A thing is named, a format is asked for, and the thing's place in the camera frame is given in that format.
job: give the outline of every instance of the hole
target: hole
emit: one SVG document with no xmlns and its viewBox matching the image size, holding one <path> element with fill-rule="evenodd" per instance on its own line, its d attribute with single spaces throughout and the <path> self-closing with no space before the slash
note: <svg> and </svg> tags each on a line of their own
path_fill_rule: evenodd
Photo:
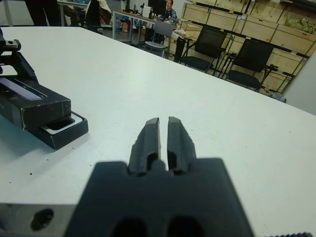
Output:
<svg viewBox="0 0 316 237">
<path fill-rule="evenodd" d="M 168 168 L 169 170 L 177 167 L 177 157 L 173 152 L 168 151 Z"/>
<path fill-rule="evenodd" d="M 168 228 L 168 237 L 203 237 L 200 224 L 192 217 L 176 217 Z"/>
<path fill-rule="evenodd" d="M 181 175 L 181 174 L 185 174 L 185 173 L 183 171 L 181 171 L 181 170 L 174 170 L 173 174 L 174 175 Z"/>
<path fill-rule="evenodd" d="M 157 153 L 151 153 L 149 156 L 147 156 L 147 170 L 151 170 L 153 162 L 157 159 Z"/>
<path fill-rule="evenodd" d="M 139 218 L 125 218 L 114 229 L 112 237 L 146 237 L 146 226 Z"/>
<path fill-rule="evenodd" d="M 54 217 L 54 211 L 52 209 L 44 209 L 39 212 L 37 212 L 33 220 L 31 222 L 31 229 L 33 231 L 40 231 L 44 228 L 46 228 L 51 220 Z"/>
<path fill-rule="evenodd" d="M 66 127 L 72 123 L 74 123 L 75 121 L 72 118 L 66 118 L 63 119 L 61 121 L 58 122 L 53 122 L 47 125 L 48 128 L 50 128 L 51 130 L 57 131 L 59 129 L 62 129 L 63 127 Z"/>
</svg>

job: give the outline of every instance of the screw hole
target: screw hole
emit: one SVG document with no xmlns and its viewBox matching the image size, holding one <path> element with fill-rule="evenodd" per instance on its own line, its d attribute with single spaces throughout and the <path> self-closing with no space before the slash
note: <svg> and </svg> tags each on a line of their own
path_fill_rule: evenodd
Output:
<svg viewBox="0 0 316 237">
<path fill-rule="evenodd" d="M 46 228 L 53 218 L 54 211 L 52 209 L 43 209 L 35 213 L 31 222 L 31 229 L 33 231 L 40 231 Z"/>
<path fill-rule="evenodd" d="M 204 237 L 200 224 L 192 217 L 174 218 L 168 228 L 168 237 Z"/>
<path fill-rule="evenodd" d="M 145 223 L 136 217 L 125 218 L 116 226 L 112 237 L 146 237 Z"/>
</svg>

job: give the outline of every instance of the white table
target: white table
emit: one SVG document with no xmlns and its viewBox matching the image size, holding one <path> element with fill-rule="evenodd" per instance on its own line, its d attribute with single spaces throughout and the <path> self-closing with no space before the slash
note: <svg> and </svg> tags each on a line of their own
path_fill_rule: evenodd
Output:
<svg viewBox="0 0 316 237">
<path fill-rule="evenodd" d="M 0 202 L 77 203 L 94 164 L 128 162 L 154 117 L 166 162 L 175 116 L 198 157 L 223 158 L 256 236 L 316 235 L 315 116 L 81 28 L 2 30 L 20 40 L 42 85 L 71 98 L 90 131 L 53 152 L 0 118 Z"/>
<path fill-rule="evenodd" d="M 65 0 L 57 0 L 57 4 L 60 5 L 61 26 L 65 26 L 64 8 L 62 7 L 63 5 L 77 6 L 77 7 L 84 7 L 84 8 L 88 6 L 88 4 L 85 4 L 85 3 L 78 3 L 78 2 L 65 1 Z"/>
</svg>

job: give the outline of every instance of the black rectangular box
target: black rectangular box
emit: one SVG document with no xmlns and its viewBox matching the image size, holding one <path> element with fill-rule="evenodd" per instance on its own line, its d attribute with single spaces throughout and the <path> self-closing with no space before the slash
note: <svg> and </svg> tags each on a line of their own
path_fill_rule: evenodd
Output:
<svg viewBox="0 0 316 237">
<path fill-rule="evenodd" d="M 51 148 L 58 150 L 86 134 L 89 130 L 88 121 L 84 117 L 72 112 L 71 119 L 73 123 L 66 126 L 61 122 L 61 124 L 58 125 L 44 125 L 29 132 Z"/>
<path fill-rule="evenodd" d="M 23 130 L 69 117 L 70 99 L 21 76 L 0 76 L 0 114 Z"/>
</svg>

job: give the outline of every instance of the chair backrest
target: chair backrest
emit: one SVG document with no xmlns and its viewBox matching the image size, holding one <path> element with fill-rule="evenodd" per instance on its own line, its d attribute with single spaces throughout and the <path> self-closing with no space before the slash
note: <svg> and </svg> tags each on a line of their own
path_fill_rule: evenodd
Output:
<svg viewBox="0 0 316 237">
<path fill-rule="evenodd" d="M 170 37 L 175 27 L 169 23 L 157 21 L 154 25 L 154 31 L 157 34 Z"/>
<path fill-rule="evenodd" d="M 246 39 L 234 62 L 235 65 L 261 72 L 266 66 L 273 47 L 252 39 Z"/>
<path fill-rule="evenodd" d="M 210 57 L 219 56 L 226 35 L 226 32 L 203 26 L 195 44 L 195 51 Z"/>
</svg>

